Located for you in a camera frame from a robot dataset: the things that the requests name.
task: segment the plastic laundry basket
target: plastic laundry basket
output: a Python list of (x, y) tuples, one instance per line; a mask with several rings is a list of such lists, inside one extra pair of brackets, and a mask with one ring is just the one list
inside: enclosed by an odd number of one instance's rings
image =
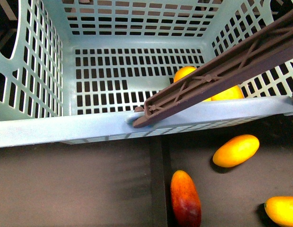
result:
[(181, 67), (200, 67), (272, 23), (269, 0), (18, 5), (10, 58), (0, 46), (0, 147), (162, 135), (293, 114), (292, 59), (241, 84), (245, 99), (199, 103), (152, 126), (131, 125), (141, 116), (135, 107), (170, 85)]

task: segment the brown plastic arm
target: brown plastic arm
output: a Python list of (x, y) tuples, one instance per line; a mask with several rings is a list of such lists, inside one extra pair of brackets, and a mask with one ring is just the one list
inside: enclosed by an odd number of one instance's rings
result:
[(293, 10), (144, 103), (141, 128), (163, 120), (293, 58)]

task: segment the dark floor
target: dark floor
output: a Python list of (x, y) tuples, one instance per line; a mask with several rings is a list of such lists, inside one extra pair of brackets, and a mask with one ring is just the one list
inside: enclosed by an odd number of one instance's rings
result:
[[(211, 162), (234, 136), (258, 152), (229, 171)], [(274, 227), (261, 205), (293, 196), (293, 116), (167, 136), (173, 171), (193, 178), (202, 227)], [(0, 148), (0, 227), (152, 226), (149, 138)]]

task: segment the orange mango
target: orange mango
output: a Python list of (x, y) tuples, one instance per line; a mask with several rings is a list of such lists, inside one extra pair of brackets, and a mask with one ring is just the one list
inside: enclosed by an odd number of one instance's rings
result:
[(201, 202), (195, 184), (183, 170), (177, 170), (171, 180), (171, 203), (181, 227), (199, 227)]

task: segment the mango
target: mango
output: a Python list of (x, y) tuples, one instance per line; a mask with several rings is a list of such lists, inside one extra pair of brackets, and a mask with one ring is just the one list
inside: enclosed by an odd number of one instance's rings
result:
[(293, 196), (275, 196), (265, 204), (267, 215), (282, 227), (293, 227)]
[(195, 184), (183, 170), (177, 170), (170, 185), (171, 203), (177, 222), (181, 227), (199, 227), (201, 203)]
[(222, 91), (212, 97), (212, 101), (241, 99), (244, 95), (238, 85), (233, 86), (225, 91)]
[(236, 136), (215, 152), (213, 162), (221, 167), (237, 166), (251, 158), (259, 146), (259, 140), (253, 135)]

